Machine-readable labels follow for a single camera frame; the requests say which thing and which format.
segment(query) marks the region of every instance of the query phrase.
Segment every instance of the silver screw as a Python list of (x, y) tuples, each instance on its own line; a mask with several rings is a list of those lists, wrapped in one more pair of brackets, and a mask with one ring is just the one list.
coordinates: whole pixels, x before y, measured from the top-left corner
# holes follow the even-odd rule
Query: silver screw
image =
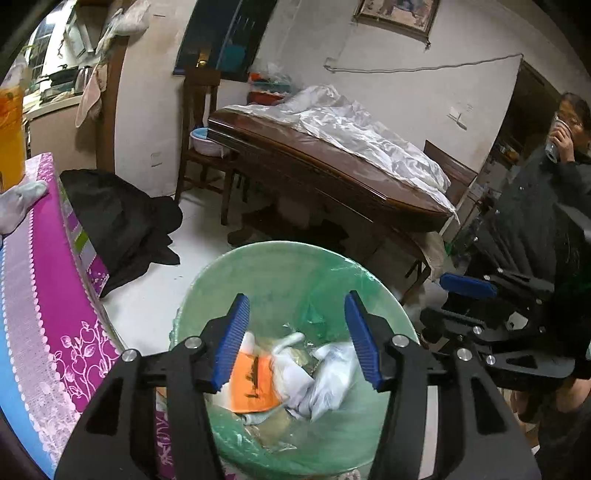
[(187, 348), (199, 348), (202, 344), (202, 340), (199, 337), (189, 337), (185, 340), (185, 347)]
[(404, 348), (408, 345), (409, 340), (404, 335), (394, 335), (392, 337), (392, 343), (400, 348)]
[(133, 362), (135, 358), (138, 356), (138, 352), (132, 348), (126, 350), (121, 354), (121, 358), (124, 362)]
[(469, 362), (472, 360), (472, 352), (467, 348), (460, 348), (457, 351), (457, 357), (464, 362)]

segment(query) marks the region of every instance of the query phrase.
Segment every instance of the cable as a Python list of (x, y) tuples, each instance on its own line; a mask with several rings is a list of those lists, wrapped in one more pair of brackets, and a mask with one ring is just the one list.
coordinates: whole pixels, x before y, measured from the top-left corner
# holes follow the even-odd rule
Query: cable
[(422, 70), (455, 69), (458, 67), (466, 67), (469, 65), (480, 65), (482, 63), (491, 63), (494, 61), (512, 59), (514, 57), (520, 57), (523, 59), (524, 55), (522, 53), (514, 53), (512, 55), (506, 55), (504, 57), (495, 57), (493, 59), (487, 59), (487, 60), (467, 61), (465, 63), (451, 64), (451, 65), (439, 65), (438, 67), (418, 67), (415, 69), (394, 69), (394, 70), (346, 69), (346, 68), (340, 68), (340, 67), (331, 67), (330, 65), (327, 65), (326, 63), (324, 64), (324, 68), (331, 73), (336, 73), (336, 72), (348, 72), (348, 73), (402, 73), (402, 72), (407, 72), (407, 73), (411, 73), (411, 72), (420, 72)]

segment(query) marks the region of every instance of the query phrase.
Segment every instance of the green trash can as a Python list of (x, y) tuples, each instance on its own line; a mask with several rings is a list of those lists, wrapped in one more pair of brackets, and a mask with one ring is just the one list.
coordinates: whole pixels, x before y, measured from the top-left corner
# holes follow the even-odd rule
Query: green trash can
[[(279, 339), (298, 331), (314, 345), (347, 341), (343, 305), (351, 290), (395, 333), (418, 342), (396, 298), (359, 264), (320, 247), (273, 241), (237, 248), (199, 274), (174, 321), (171, 347), (225, 315), (237, 293), (250, 300), (248, 330), (255, 337)], [(287, 440), (273, 449), (262, 447), (230, 411), (213, 405), (208, 411), (224, 460), (254, 479), (278, 480), (326, 477), (369, 465), (387, 404), (388, 394), (376, 393), (358, 367), (340, 409), (312, 423), (292, 421)]]

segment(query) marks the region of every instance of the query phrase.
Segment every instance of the picture frame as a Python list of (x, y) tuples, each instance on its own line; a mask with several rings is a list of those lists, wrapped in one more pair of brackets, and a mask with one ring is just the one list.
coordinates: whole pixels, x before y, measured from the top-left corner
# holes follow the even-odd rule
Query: picture frame
[(440, 0), (360, 0), (359, 23), (382, 27), (428, 43)]

